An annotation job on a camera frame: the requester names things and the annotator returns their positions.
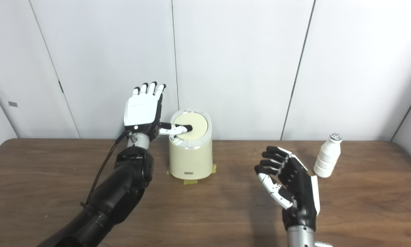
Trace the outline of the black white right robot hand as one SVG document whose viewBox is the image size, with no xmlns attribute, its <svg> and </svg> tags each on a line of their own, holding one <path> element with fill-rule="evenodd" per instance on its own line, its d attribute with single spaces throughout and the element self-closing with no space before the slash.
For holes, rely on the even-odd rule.
<svg viewBox="0 0 411 247">
<path fill-rule="evenodd" d="M 267 146 L 262 160 L 254 167 L 267 193 L 282 207 L 286 230 L 303 226 L 316 231 L 321 210 L 317 176 L 312 176 L 300 159 L 290 151 Z"/>
</svg>

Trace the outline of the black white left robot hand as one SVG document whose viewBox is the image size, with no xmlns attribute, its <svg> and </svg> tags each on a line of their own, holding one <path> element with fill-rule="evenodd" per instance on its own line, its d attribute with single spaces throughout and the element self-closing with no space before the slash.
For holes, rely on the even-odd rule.
<svg viewBox="0 0 411 247">
<path fill-rule="evenodd" d="M 126 102 L 124 111 L 124 129 L 131 133 L 143 133 L 150 141 L 162 134 L 176 136 L 193 131 L 191 125 L 179 125 L 161 122 L 162 97 L 165 84 L 144 83 L 133 90 L 133 95 Z"/>
</svg>

